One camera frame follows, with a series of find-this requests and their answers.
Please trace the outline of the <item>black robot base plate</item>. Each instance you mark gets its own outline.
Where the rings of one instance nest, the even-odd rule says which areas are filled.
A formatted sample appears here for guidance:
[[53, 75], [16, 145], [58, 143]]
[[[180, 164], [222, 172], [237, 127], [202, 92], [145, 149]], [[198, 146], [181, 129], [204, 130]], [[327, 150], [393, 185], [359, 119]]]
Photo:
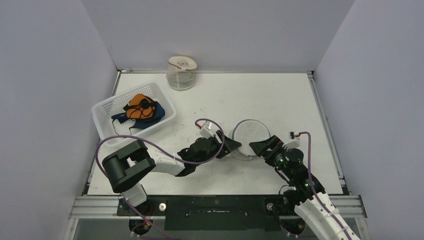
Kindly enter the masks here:
[[281, 194], [272, 195], [150, 195], [136, 207], [166, 231], [288, 230], [301, 234], [306, 223]]

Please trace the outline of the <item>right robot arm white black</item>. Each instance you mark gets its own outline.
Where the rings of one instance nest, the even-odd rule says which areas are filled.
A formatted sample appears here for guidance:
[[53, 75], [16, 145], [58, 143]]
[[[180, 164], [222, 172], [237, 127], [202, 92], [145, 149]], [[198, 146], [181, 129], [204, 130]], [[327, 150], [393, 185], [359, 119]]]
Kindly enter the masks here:
[[254, 153], [288, 184], [280, 201], [271, 208], [278, 214], [297, 215], [320, 240], [357, 240], [358, 235], [341, 216], [324, 186], [304, 164], [304, 153], [297, 145], [283, 143], [277, 136], [249, 143]]

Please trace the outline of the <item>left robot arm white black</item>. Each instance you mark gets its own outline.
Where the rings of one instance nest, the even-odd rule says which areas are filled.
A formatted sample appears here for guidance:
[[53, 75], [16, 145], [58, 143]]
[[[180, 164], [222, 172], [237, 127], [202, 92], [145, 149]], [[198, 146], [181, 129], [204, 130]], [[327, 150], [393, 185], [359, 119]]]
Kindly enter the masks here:
[[140, 137], [105, 157], [101, 165], [112, 191], [122, 194], [136, 215], [149, 210], [149, 198], [140, 181], [148, 173], [164, 173], [185, 177], [195, 172], [197, 166], [213, 159], [222, 159], [242, 146], [242, 143], [225, 136], [220, 130], [209, 137], [199, 137], [189, 147], [169, 159], [153, 159]]

